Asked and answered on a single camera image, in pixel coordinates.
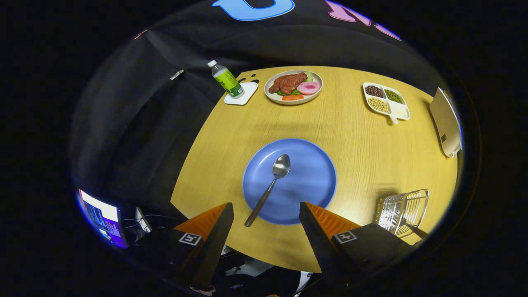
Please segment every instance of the metal wire basket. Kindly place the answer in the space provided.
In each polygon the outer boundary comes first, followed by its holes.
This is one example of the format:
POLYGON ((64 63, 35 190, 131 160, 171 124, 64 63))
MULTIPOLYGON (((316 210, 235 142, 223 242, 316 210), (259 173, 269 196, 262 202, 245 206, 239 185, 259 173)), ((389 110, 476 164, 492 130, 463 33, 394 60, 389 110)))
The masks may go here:
POLYGON ((381 198, 374 222, 400 238, 410 235, 413 231, 409 226, 420 226, 426 214, 429 196, 429 190, 421 189, 381 198))

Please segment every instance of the cable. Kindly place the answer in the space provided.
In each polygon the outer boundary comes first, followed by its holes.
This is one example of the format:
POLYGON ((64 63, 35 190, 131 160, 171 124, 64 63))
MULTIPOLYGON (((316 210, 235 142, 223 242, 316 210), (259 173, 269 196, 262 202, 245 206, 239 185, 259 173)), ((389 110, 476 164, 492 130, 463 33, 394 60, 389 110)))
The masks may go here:
POLYGON ((319 282, 320 280, 322 280, 323 277, 324 277, 324 276, 321 276, 317 281, 311 283, 309 286, 306 286, 306 287, 300 289, 299 291, 295 292, 295 293, 294 293, 292 296, 290 296, 290 297, 295 297, 295 295, 300 294, 302 291, 304 291, 304 290, 306 290, 307 288, 309 288, 309 287, 315 285, 317 282, 319 282))
MULTIPOLYGON (((137 223, 135 225, 132 225, 132 226, 128 226, 128 227, 125 227, 123 229, 127 229, 127 228, 132 228, 132 227, 136 227, 136 226, 140 226, 141 227, 141 224, 140 223, 137 223)), ((147 232, 147 230, 145 230, 145 228, 147 228, 148 226, 145 225, 145 227, 141 227, 141 230, 143 230, 143 232, 147 232)))
POLYGON ((223 254, 222 256, 220 256, 220 259, 222 259, 222 258, 227 258, 227 257, 229 257, 229 256, 238 255, 238 254, 240 254, 240 252, 235 252, 234 254, 230 254, 230 255, 228 255, 228 253, 226 253, 226 254, 223 254))
POLYGON ((180 218, 162 216, 162 215, 146 215, 146 216, 143 216, 143 217, 141 217, 139 219, 123 219, 123 220, 141 220, 141 219, 146 218, 146 217, 164 217, 164 218, 171 218, 171 219, 180 219, 180 218))
MULTIPOLYGON (((160 216, 160 215, 146 215, 146 216, 143 216, 143 217, 140 218, 140 219, 123 219, 123 220, 137 220, 137 221, 139 221, 139 220, 146 220, 145 217, 148 217, 148 216, 160 216)), ((134 225, 132 225, 132 226, 128 226, 128 227, 125 227, 125 228, 123 228, 123 229, 136 227, 137 225, 141 225, 141 223, 140 223, 140 222, 137 222, 137 223, 135 223, 134 225)))

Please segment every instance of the blue plate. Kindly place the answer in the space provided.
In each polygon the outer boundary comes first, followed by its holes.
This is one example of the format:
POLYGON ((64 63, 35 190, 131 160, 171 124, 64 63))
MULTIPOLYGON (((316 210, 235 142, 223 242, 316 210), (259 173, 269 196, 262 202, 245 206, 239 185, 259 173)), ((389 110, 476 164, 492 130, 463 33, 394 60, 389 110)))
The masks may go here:
POLYGON ((334 163, 316 144, 287 138, 261 148, 248 163, 242 178, 242 193, 253 209, 273 181, 273 164, 288 154, 290 172, 277 180, 259 217, 277 225, 300 223, 299 207, 303 201, 326 208, 334 197, 337 173, 334 163))

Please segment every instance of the grilled meat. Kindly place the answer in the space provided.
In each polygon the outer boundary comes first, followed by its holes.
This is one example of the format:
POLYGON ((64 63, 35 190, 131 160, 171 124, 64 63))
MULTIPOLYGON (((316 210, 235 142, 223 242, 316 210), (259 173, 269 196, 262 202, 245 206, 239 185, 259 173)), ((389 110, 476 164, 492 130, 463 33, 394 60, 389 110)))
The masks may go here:
POLYGON ((291 92, 293 92, 293 90, 295 90, 295 88, 307 78, 308 77, 304 72, 288 76, 279 83, 280 91, 285 95, 290 95, 291 92))
POLYGON ((283 76, 279 76, 279 77, 273 82, 273 86, 271 86, 271 87, 269 88, 268 91, 269 91, 270 93, 278 92, 278 91, 280 90, 280 88, 279 88, 280 83, 281 83, 285 78, 287 78, 287 77, 289 77, 289 76, 292 76, 292 75, 283 75, 283 76))

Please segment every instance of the green label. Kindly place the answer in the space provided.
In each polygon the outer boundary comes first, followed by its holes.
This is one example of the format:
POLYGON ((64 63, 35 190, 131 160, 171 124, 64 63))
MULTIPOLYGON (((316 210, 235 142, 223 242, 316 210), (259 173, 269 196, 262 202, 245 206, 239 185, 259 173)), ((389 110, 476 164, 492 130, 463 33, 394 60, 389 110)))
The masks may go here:
POLYGON ((216 81, 222 85, 222 87, 229 93, 229 95, 231 95, 231 97, 236 97, 242 93, 242 86, 238 83, 237 79, 233 76, 229 69, 214 79, 216 79, 216 81))

